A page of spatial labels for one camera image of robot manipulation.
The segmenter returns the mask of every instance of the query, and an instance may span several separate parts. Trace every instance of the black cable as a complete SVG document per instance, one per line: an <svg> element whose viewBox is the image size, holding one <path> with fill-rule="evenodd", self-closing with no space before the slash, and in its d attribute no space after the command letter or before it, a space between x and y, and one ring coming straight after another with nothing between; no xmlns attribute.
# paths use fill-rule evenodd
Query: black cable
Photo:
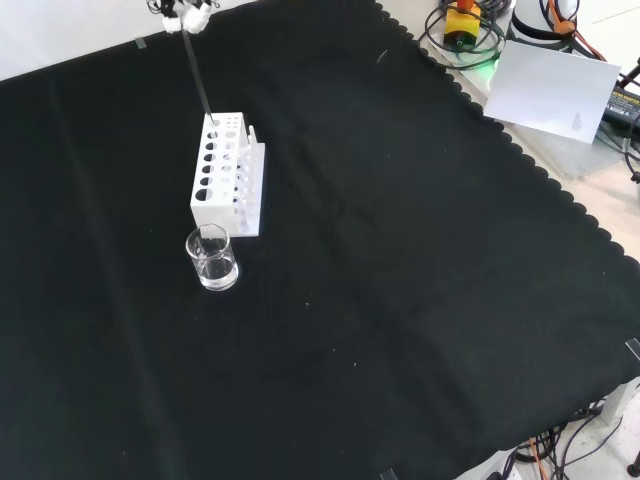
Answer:
<svg viewBox="0 0 640 480"><path fill-rule="evenodd" d="M565 467L568 467L569 465L571 465L572 463L576 463L579 460L582 460L583 458L587 458L589 455L593 455L594 453L596 453L598 450L600 450L602 447L604 447L604 444L607 443L609 441L609 439L613 436L614 433L616 433L616 431L620 428L620 425L622 425L622 419L624 417L620 417L620 421L618 422L618 425L616 425L616 428L613 429L613 431L607 435L607 437L600 443L600 445L598 445L597 448L594 448L593 450L591 450L589 453L586 453L574 460L571 460L570 462L568 462Z"/></svg>
<svg viewBox="0 0 640 480"><path fill-rule="evenodd" d="M556 445L557 445L557 440L555 443L552 443L552 441L549 441L549 450L551 451L551 453L549 454L549 460L551 460L551 463L553 464L554 470L553 473L551 474L551 479L553 480L553 478L556 475L556 472L558 471L559 467L558 467L558 456L556 455ZM566 478L567 480L571 480L567 474L563 473L562 476L564 478Z"/></svg>
<svg viewBox="0 0 640 480"><path fill-rule="evenodd" d="M578 427L578 429L573 432L573 435L571 435L571 438L569 439L569 441L567 442L567 445L564 447L564 451L562 452L562 462L560 462L560 470L558 470L560 477L562 478L562 475L564 475L564 469L567 466L566 462L567 462L567 453L569 452L569 447L571 446L571 443L573 442L573 440L576 438L576 436L578 435L578 433L580 433L580 431L586 427L587 425L589 425L591 422L593 422L597 417L591 417L589 418L586 422L584 422L582 425L580 425Z"/></svg>
<svg viewBox="0 0 640 480"><path fill-rule="evenodd" d="M508 10L510 5L508 0L484 0L481 2L477 2L476 4L480 8L481 12L480 15L477 15L476 13L469 10L463 10L461 8L458 8L457 6L454 6L453 3L455 3L455 1L456 0L440 0L440 5L432 10L431 13L429 13L427 19L425 20L424 33L418 38L418 45L425 37L427 37L433 45L446 52L455 54L466 53L471 55L489 55L488 58L466 65L446 65L439 63L439 65L442 65L443 67L450 70L469 70L494 62L495 60L500 58L500 44L506 41L506 37L502 29L496 24L496 20ZM473 47L470 48L450 48L446 45L443 45L435 38L433 38L433 36L431 35L431 30L440 20L447 16L448 10L456 10L457 12L477 18L480 21L480 26L485 29L487 33ZM438 13L440 15L433 22L431 22L431 19ZM480 49L479 47L486 40L488 40L489 37L493 37L493 44L487 48Z"/></svg>
<svg viewBox="0 0 640 480"><path fill-rule="evenodd" d="M511 471L513 470L514 465L516 464L516 452L515 450L511 455L507 457L507 462L504 464L504 468L502 469L502 479L507 480L509 475L511 475Z"/></svg>
<svg viewBox="0 0 640 480"><path fill-rule="evenodd" d="M636 119L629 124L629 130L627 131L627 136L622 143L623 150L624 150L624 160L625 162L627 162L627 167L629 167L629 170L631 170L631 174L632 174L631 181L638 184L640 184L640 172L637 172L636 170L633 169L633 167L631 166L631 161L629 160L629 158L633 158L634 160L637 160L637 157L629 153L629 145L631 144L633 131L636 129L636 126L638 126L639 121L640 121L640 113L636 116Z"/></svg>
<svg viewBox="0 0 640 480"><path fill-rule="evenodd" d="M624 73L619 73L618 76L624 78L627 82L633 83L634 85L637 85L638 87L640 87L640 82L638 82L637 80L634 80L631 77L626 76Z"/></svg>
<svg viewBox="0 0 640 480"><path fill-rule="evenodd" d="M156 0L147 0L147 8L154 15L158 15L162 12L162 10L160 10L160 7L158 7L158 4L156 3Z"/></svg>
<svg viewBox="0 0 640 480"><path fill-rule="evenodd" d="M606 131L604 128L602 128L602 127L599 129L599 131L601 131L602 133L604 133L604 134L605 134L605 136L609 139L609 141L610 141L611 143L613 143L613 145L615 145L615 147L617 147L617 148L614 148L614 146L613 146L613 145L609 145L607 142L605 142L604 140L602 140L600 137L598 137L598 136L596 135L596 138L597 138L598 140L600 140L600 142L601 142L601 143L603 143L604 145L606 145L606 146L607 146L607 147L609 147L610 149L615 150L615 151L616 151L616 152L618 152L618 153L623 153L623 154L624 154L624 147L622 146L622 144L621 144L621 143L619 143L619 142L618 142L618 140L616 140L616 138L615 138L615 137L613 137L609 132L607 132L607 131ZM631 142L631 148L633 148L633 149L634 149L635 151L637 151L638 153L640 153L640 150L638 150L638 147L639 147L639 146L640 146L640 145L638 145L636 142ZM640 162L640 157L637 157L636 155L634 155L634 154L632 154L632 153L629 153L629 157L630 157L630 158L633 158L636 162Z"/></svg>

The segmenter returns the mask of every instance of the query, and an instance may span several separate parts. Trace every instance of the white table surface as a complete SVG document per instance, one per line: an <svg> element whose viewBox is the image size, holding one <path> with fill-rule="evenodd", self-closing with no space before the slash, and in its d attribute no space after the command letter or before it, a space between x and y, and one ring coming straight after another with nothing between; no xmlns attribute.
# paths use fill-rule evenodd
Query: white table surface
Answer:
<svg viewBox="0 0 640 480"><path fill-rule="evenodd" d="M437 0L378 2L416 39L424 30L427 15L438 3ZM583 0L578 18L583 35L609 61L621 65L623 72L636 64L640 44L634 40L633 26L640 24L640 0ZM444 61L428 40L422 41L422 47L439 61ZM449 72L473 101L485 105L491 72L487 74L486 68L484 72L470 71L464 75L453 70ZM544 167L551 178L558 180L576 202L598 219L613 241L622 245L626 255L640 260L640 187L630 181L631 173L622 154L598 140L588 145L511 124L505 124L505 131L524 153L533 157L536 164ZM570 173L572 168L567 168L567 165L585 163L589 166L580 175Z"/></svg>

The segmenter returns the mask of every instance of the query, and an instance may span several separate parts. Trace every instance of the water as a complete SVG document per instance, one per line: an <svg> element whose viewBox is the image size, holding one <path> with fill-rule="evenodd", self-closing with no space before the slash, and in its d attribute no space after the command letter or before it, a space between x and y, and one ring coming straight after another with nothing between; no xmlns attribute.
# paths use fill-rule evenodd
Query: water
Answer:
<svg viewBox="0 0 640 480"><path fill-rule="evenodd" d="M219 292L236 283L239 273L238 264L225 257L209 261L198 272L198 277L206 289Z"/></svg>

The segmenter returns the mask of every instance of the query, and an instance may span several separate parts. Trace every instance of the orange cable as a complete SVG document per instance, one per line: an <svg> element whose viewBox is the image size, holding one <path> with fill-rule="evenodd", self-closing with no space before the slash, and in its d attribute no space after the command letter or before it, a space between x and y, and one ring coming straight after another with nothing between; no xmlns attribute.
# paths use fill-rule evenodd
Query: orange cable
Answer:
<svg viewBox="0 0 640 480"><path fill-rule="evenodd" d="M538 468L540 469L540 475L542 475L542 478L544 478L544 480L549 480L549 477L547 477L547 472L545 472L544 468L542 468L542 464L540 463L540 459L538 458L538 451L533 447L533 438L529 439L529 446L531 446L531 451L533 452L533 458L535 458L536 462L538 463Z"/></svg>
<svg viewBox="0 0 640 480"><path fill-rule="evenodd" d="M575 23L573 23L573 22L571 22L569 20L560 20L560 16L558 15L558 10L556 8L556 0L549 0L549 10L551 11L551 16L553 17L553 22L554 22L553 30L554 30L554 32L560 33L562 35L565 35L567 33L573 33L576 37L578 37L578 39L582 43L584 43L584 45L587 47L587 49L591 53L593 53L596 57L598 57L603 62L607 61L604 58L604 55L602 55L598 50L593 48L589 44L589 42L587 42L587 40L582 36L582 34L580 32L578 32Z"/></svg>
<svg viewBox="0 0 640 480"><path fill-rule="evenodd" d="M603 62L606 62L606 60L605 60L604 56L603 56L599 51L597 51L595 48L593 48L591 45L589 45L589 42L587 42L587 41L585 40L585 38L582 36L582 34L581 34L579 31L577 31L577 30L576 30L575 35L576 35L576 37L578 37L578 40L580 40L582 43L584 43L584 44L585 44L585 46L586 46L589 50L591 50L591 52L592 52L596 57L598 57L598 58L599 58L600 60L602 60Z"/></svg>

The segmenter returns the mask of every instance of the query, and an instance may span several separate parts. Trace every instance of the yellow device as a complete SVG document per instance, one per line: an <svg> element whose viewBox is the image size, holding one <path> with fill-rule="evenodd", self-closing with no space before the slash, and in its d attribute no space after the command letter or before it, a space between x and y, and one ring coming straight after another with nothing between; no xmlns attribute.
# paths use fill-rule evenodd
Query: yellow device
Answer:
<svg viewBox="0 0 640 480"><path fill-rule="evenodd" d="M447 10L447 23L444 29L444 45L451 48L468 49L478 41L480 31L480 7L473 2L458 0L458 8L469 10L478 17L461 13L450 8Z"/></svg>

